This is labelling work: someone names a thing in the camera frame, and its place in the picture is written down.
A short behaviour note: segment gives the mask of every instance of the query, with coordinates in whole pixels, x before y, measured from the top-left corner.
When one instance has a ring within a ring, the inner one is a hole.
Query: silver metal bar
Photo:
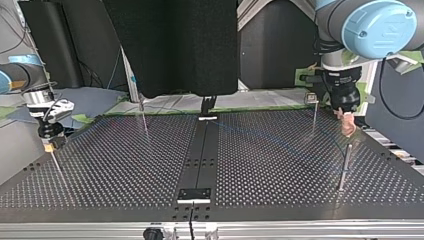
[[[350,163],[350,157],[352,155],[352,144],[348,144],[346,147],[346,153],[343,163],[343,171],[342,171],[342,177],[340,178],[340,184],[339,184],[339,191],[344,191],[344,184],[346,181],[346,176],[349,172],[349,163]]]
[[[128,58],[125,55],[125,51],[122,47],[121,47],[121,51],[122,51],[122,57],[124,59],[124,67],[125,67],[125,73],[127,75],[127,82],[128,82],[128,88],[130,90],[131,102],[139,103],[140,101],[144,99],[144,96],[143,95],[140,96],[141,93],[138,92],[134,73],[131,69],[131,65],[130,65],[130,62],[128,61]]]

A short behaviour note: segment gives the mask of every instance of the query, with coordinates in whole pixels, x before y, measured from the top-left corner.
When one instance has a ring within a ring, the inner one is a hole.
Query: robotic arm
[[[364,63],[390,59],[399,51],[424,50],[422,0],[316,0],[315,9],[322,78],[336,111],[354,112],[359,107],[355,84]],[[345,66],[347,50],[357,57]]]
[[[8,64],[0,65],[0,94],[21,91],[30,115],[39,123],[38,135],[46,152],[65,144],[64,128],[58,120],[74,109],[68,100],[55,100],[50,87],[37,55],[12,56]]]

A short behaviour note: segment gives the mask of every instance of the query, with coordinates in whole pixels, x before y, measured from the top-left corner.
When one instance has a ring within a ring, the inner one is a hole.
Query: bolt
[[[366,37],[367,35],[368,35],[368,33],[365,32],[365,31],[362,31],[362,32],[359,33],[360,37]]]

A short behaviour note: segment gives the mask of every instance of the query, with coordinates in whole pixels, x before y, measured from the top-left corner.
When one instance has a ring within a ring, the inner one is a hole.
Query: wire
[[[109,80],[109,83],[107,84],[107,88],[106,89],[109,89],[110,84],[112,83],[113,77],[115,76],[116,69],[118,68],[118,63],[119,63],[119,57],[120,56],[121,56],[121,47],[119,47],[118,56],[116,57],[115,67],[113,68],[112,76],[110,76],[110,80]]]
[[[0,52],[0,55],[1,54],[4,54],[4,53],[7,53],[7,52],[10,52],[10,51],[15,50],[16,48],[18,48],[24,42],[25,37],[26,37],[26,34],[27,34],[27,31],[25,30],[24,35],[22,36],[21,40],[15,46],[13,46],[13,47],[11,47],[9,49],[6,49],[4,51],[1,51]]]
[[[384,75],[384,69],[386,67],[386,62],[387,62],[387,58],[384,58],[383,62],[381,64],[380,79],[379,79],[379,83],[378,83],[378,90],[380,92],[381,102],[383,103],[384,107],[387,109],[387,111],[389,111],[390,114],[392,114],[393,116],[395,116],[396,118],[399,118],[401,120],[411,121],[411,120],[415,120],[415,119],[421,117],[424,113],[424,104],[421,107],[421,110],[413,116],[402,116],[402,115],[396,113],[395,111],[393,111],[389,107],[389,105],[387,104],[386,99],[384,98],[384,94],[383,94],[383,75]]]
[[[119,84],[118,86],[111,87],[110,89],[111,90],[116,90],[117,88],[124,87],[124,86],[128,86],[128,83]]]
[[[92,87],[93,86],[93,80],[96,81],[97,84],[99,84],[99,86],[101,88],[104,88],[103,86],[103,81],[100,79],[99,75],[97,75],[97,73],[95,71],[93,71],[93,69],[91,69],[87,64],[85,64],[83,61],[78,60],[78,62],[83,66],[83,68],[85,69],[85,71],[87,71],[87,73],[90,75],[90,84],[89,86]]]
[[[56,103],[58,103],[60,100],[63,100],[63,99],[61,99],[62,95],[63,94],[61,93],[59,95],[59,97],[57,98],[57,100],[49,107],[49,109],[47,110],[46,114],[43,117],[43,121],[44,122],[46,121],[47,116],[49,115],[49,113],[51,112],[51,110],[53,109],[53,107],[56,105]]]
[[[9,17],[11,18],[11,19],[13,19],[14,20],[14,22],[18,25],[18,26],[20,26],[21,27],[21,30],[22,30],[22,34],[25,34],[25,32],[26,32],[26,23],[25,23],[25,27],[22,27],[22,25],[21,25],[21,23],[20,23],[20,21],[18,20],[18,19],[16,19],[16,17],[17,16],[13,16],[13,14],[12,14],[12,12],[5,6],[5,5],[3,5],[3,4],[1,4],[0,3],[0,10],[3,10],[3,11],[5,11],[8,15],[9,15]],[[15,30],[15,28],[12,26],[12,24],[2,15],[2,14],[0,14],[0,17],[3,19],[3,21],[9,26],[9,28],[13,31],[13,33],[18,37],[18,38],[21,38],[21,35],[19,35],[19,33]],[[28,42],[26,42],[25,41],[26,39],[25,39],[25,37],[24,37],[24,40],[23,40],[23,43],[25,43],[25,45],[27,46],[27,47],[30,47],[30,48],[32,48],[32,46],[31,46],[31,43],[28,43]]]

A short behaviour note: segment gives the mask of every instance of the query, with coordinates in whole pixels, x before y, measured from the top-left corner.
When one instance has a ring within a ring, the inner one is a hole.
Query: perforated metal table
[[[57,153],[62,171],[44,157],[0,186],[0,239],[24,234],[28,226],[19,223],[81,236],[77,230],[90,226],[107,236],[156,226],[183,229],[182,239],[190,228],[204,236],[211,224],[233,236],[234,226],[272,226],[275,235],[287,234],[288,223],[321,223],[332,233],[357,223],[366,226],[361,237],[394,226],[424,237],[423,177],[361,131],[348,139],[331,115],[317,119],[314,125],[311,110],[221,113],[216,121],[102,117]],[[348,143],[351,170],[340,192]],[[211,203],[179,205],[181,189],[210,189]],[[113,234],[110,224],[117,224]]]

